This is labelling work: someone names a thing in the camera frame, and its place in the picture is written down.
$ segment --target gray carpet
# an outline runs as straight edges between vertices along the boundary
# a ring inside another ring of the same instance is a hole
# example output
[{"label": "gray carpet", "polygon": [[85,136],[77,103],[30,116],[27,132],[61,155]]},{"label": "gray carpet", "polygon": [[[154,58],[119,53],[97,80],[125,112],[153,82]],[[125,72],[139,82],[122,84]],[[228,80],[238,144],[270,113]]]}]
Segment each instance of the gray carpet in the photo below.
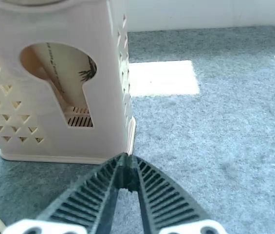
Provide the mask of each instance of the gray carpet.
[{"label": "gray carpet", "polygon": [[[134,153],[228,233],[275,234],[275,27],[131,33],[129,49],[130,62],[192,61],[200,88],[135,97]],[[35,217],[93,167],[0,159],[0,217]],[[143,233],[137,201],[120,192],[113,233]]]}]

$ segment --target ribbed gripper pad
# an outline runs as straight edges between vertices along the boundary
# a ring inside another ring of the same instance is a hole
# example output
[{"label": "ribbed gripper pad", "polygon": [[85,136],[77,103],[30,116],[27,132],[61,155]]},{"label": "ribbed gripper pad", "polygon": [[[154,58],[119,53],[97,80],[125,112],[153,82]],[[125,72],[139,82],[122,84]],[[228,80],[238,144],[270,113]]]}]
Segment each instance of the ribbed gripper pad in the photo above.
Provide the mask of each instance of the ribbed gripper pad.
[{"label": "ribbed gripper pad", "polygon": [[146,234],[209,218],[167,175],[141,158],[121,154],[79,179],[38,219],[81,225],[90,234],[108,234],[121,188],[138,192]]},{"label": "ribbed gripper pad", "polygon": [[176,182],[141,158],[138,164],[139,199],[145,233],[209,218],[201,206]]}]

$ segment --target white wall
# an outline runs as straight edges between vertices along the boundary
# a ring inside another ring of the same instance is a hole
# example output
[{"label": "white wall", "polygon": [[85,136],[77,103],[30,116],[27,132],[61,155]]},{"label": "white wall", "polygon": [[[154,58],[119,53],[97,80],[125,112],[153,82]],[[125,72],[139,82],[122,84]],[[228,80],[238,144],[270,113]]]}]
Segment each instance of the white wall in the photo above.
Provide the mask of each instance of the white wall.
[{"label": "white wall", "polygon": [[275,0],[127,0],[128,29],[275,25]]}]

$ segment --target basket base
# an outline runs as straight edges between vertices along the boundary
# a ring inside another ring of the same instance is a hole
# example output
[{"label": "basket base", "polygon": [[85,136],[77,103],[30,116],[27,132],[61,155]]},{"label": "basket base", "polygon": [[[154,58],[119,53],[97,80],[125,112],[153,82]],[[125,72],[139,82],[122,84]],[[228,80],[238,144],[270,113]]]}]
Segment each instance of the basket base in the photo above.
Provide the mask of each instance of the basket base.
[{"label": "basket base", "polygon": [[[132,117],[128,128],[128,146],[127,153],[131,155],[133,152],[134,138],[135,138],[136,121]],[[10,161],[30,161],[30,162],[59,162],[59,163],[82,163],[82,164],[101,164],[109,158],[99,158],[97,156],[44,156],[44,155],[14,155],[6,154],[0,149],[0,155],[2,158]]]}]

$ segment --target screw hole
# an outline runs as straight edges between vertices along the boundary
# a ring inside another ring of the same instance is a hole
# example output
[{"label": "screw hole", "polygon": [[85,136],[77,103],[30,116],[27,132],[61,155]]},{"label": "screw hole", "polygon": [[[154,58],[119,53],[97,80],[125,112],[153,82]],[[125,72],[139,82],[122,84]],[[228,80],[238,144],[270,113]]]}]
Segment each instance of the screw hole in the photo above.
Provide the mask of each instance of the screw hole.
[{"label": "screw hole", "polygon": [[201,234],[219,234],[219,232],[212,227],[203,227],[201,229]]},{"label": "screw hole", "polygon": [[42,230],[39,227],[34,227],[24,232],[24,234],[41,234],[41,233],[42,233]]}]

